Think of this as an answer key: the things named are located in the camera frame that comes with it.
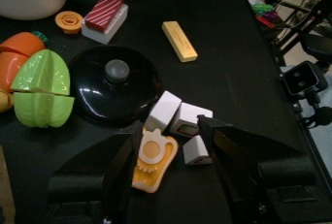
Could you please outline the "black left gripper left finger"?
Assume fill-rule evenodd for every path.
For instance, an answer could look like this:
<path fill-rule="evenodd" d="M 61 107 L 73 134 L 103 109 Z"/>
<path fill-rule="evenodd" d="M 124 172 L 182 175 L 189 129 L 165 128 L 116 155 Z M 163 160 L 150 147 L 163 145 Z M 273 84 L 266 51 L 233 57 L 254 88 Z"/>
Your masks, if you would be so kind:
<path fill-rule="evenodd" d="M 43 224 L 127 224 L 142 137 L 136 121 L 63 163 L 49 178 Z"/>

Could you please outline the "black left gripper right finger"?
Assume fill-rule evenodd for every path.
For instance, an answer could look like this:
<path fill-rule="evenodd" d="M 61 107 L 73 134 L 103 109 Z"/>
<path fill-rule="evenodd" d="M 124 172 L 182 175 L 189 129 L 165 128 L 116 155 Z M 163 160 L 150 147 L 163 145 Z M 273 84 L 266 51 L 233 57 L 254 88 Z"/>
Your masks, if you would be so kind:
<path fill-rule="evenodd" d="M 205 115 L 198 130 L 233 224 L 332 222 L 332 195 L 304 152 Z"/>

